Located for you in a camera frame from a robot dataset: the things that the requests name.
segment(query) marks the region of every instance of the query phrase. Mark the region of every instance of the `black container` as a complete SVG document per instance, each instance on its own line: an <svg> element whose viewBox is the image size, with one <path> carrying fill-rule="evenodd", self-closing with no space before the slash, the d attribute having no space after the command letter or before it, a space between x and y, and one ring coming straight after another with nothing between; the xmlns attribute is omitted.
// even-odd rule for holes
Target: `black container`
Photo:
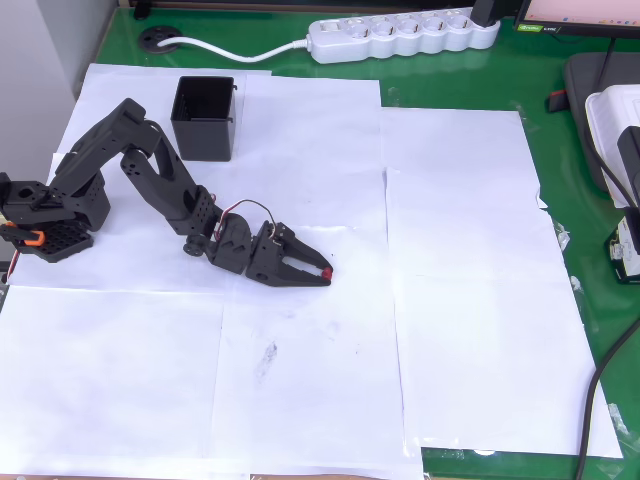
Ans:
<svg viewBox="0 0 640 480"><path fill-rule="evenodd" d="M183 160L231 160L235 88L231 77L180 77L171 123Z"/></svg>

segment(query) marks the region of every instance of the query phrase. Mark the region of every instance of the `robotic arm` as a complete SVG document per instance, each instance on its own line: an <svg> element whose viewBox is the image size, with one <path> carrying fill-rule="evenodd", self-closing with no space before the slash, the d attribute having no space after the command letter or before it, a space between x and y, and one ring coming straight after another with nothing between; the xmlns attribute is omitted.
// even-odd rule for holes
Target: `robotic arm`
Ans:
<svg viewBox="0 0 640 480"><path fill-rule="evenodd" d="M49 186L12 182L0 173L0 211L7 223L0 236L21 253L57 262L93 245L110 210L100 168L119 153L120 166L145 201L160 212L178 235L184 251L206 255L212 265L274 287L329 286L333 268L282 223L265 222L252 237L246 220L223 217L211 194L196 185L160 126L145 110L124 100L89 130L67 153ZM149 159L155 155L158 173ZM214 229L222 222L219 238ZM322 271L320 276L283 262L292 257Z"/></svg>

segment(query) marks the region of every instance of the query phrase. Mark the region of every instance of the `red wire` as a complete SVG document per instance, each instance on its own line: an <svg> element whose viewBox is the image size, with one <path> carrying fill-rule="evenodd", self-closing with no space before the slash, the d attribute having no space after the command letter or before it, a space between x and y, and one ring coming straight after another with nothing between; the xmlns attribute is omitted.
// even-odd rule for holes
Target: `red wire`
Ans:
<svg viewBox="0 0 640 480"><path fill-rule="evenodd" d="M263 204L261 204L260 202L256 202L255 200L251 200L251 199L245 198L245 199L237 201L236 203L234 203L233 205L228 207L226 210L224 210L222 212L222 215L220 215L220 223L218 224L218 228L214 232L214 236L215 236L217 241L220 241L220 231L222 230L222 225L224 224L224 219L227 218L227 215L229 214L229 212L231 212L231 210L233 210L238 205L240 205L241 203L244 203L244 202L255 203L256 205L264 208L267 211L267 213L269 214L269 218L271 219L271 222L273 223L273 231L271 232L271 236L269 238L273 238L273 235L276 232L276 223L275 223L275 220L273 219L273 215L271 214L271 211L267 207L265 207Z"/></svg>
<svg viewBox="0 0 640 480"><path fill-rule="evenodd" d="M9 277L13 273L13 270L16 268L16 264L18 263L19 256L20 256L20 252L16 250L13 253L13 258L11 258L11 263L9 264L9 271L7 272L7 282L9 281Z"/></svg>

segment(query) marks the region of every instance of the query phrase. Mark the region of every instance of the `table surface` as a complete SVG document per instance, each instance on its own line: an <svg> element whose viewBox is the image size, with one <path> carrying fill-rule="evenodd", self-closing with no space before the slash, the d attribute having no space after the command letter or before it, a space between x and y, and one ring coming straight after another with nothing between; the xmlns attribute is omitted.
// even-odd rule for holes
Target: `table surface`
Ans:
<svg viewBox="0 0 640 480"><path fill-rule="evenodd" d="M621 219L621 212L591 180L571 114L547 114L544 99L550 92L564 88L562 67L569 56L605 51L608 40L517 33L512 21L506 20L496 44L489 50L333 65L320 65L300 50L242 65L196 47L179 48L169 55L150 55L137 46L138 35L144 29L171 25L186 36L234 53L257 55L304 38L315 20L343 16L154 9L148 19L136 21L131 10L119 9L97 61L149 67L253 68L295 77L375 79L380 81L383 106L517 110L540 178L541 197L549 205L553 219L570 232L565 262L569 275L577 277L582 285L583 291L576 292L576 301L598 362L640 313L640 288L616 282L604 242ZM621 40L617 50L640 51L640 41ZM616 432L625 459L590 458L585 479L640 479L638 372L640 335L620 351L602 378L607 402L617 405L624 422L616 425ZM582 416L582 410L582 405L576 405L575 414ZM568 479L576 465L575 457L562 455L483 456L469 450L423 449L422 456L425 472L458 478Z"/></svg>

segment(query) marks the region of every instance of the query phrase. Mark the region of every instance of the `computer screen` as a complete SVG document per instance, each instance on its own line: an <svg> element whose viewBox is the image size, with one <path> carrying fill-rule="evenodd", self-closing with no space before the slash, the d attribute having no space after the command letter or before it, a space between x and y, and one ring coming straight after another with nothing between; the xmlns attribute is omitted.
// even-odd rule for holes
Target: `computer screen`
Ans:
<svg viewBox="0 0 640 480"><path fill-rule="evenodd" d="M519 31L640 38L640 0L525 0Z"/></svg>

